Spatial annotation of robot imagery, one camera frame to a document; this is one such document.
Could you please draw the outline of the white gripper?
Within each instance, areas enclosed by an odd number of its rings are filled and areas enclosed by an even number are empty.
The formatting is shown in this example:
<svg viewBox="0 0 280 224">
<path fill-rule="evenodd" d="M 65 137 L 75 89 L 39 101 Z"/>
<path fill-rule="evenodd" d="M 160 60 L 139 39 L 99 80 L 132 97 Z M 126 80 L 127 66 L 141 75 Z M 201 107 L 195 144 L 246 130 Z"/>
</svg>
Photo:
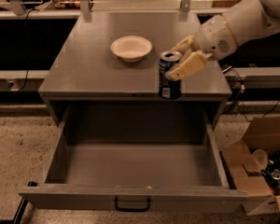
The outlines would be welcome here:
<svg viewBox="0 0 280 224">
<path fill-rule="evenodd" d="M 219 61 L 236 50 L 231 28 L 222 15 L 216 15 L 200 26 L 195 37 L 189 35 L 171 48 L 182 55 L 192 53 L 167 71 L 165 77 L 171 81 L 182 80 L 201 71 L 211 56 Z"/>
</svg>

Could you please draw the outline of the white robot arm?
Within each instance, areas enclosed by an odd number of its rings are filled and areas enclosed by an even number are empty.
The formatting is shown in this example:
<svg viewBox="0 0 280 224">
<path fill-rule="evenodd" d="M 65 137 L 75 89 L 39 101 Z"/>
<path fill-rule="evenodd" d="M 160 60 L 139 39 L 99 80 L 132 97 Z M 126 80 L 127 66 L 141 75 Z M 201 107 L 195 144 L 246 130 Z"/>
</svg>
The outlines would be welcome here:
<svg viewBox="0 0 280 224">
<path fill-rule="evenodd" d="M 222 60 L 243 44 L 280 33 L 280 0 L 242 0 L 200 25 L 172 50 L 182 54 L 165 76 L 178 81 L 201 71 L 208 60 Z"/>
</svg>

